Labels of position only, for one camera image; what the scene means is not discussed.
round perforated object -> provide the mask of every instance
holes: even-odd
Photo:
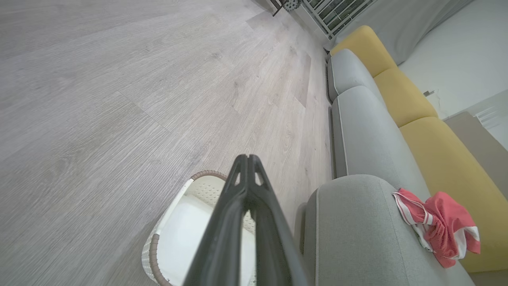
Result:
[[[284,4],[284,9],[286,9],[287,11],[292,11],[292,10],[300,7],[300,4],[302,4],[302,0],[288,0]]]

white wall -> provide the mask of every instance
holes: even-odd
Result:
[[[508,0],[475,0],[427,34],[400,69],[439,117],[508,89]]]

red and white clothing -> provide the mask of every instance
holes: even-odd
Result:
[[[445,268],[466,256],[480,253],[480,234],[468,211],[448,194],[436,193],[426,202],[405,189],[393,192],[404,221],[418,234],[420,244],[434,253]]]

gray seat cushion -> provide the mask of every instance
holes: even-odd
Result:
[[[333,116],[333,126],[341,127],[347,174],[377,176],[396,189],[413,192],[422,201],[428,199],[429,190],[404,137],[372,92],[358,86],[337,99],[334,105],[340,107],[340,122]],[[340,160],[340,152],[335,154],[336,161]]]
[[[370,175],[322,185],[307,203],[304,256],[316,285],[474,285],[444,269],[400,217],[395,188]]]
[[[377,85],[362,61],[350,50],[343,49],[331,58],[331,70],[336,94],[348,89],[364,86],[385,106],[385,101]]]

metal railing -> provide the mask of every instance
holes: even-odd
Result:
[[[303,0],[305,8],[321,27],[328,39],[332,39],[340,30],[362,13],[376,0]]]

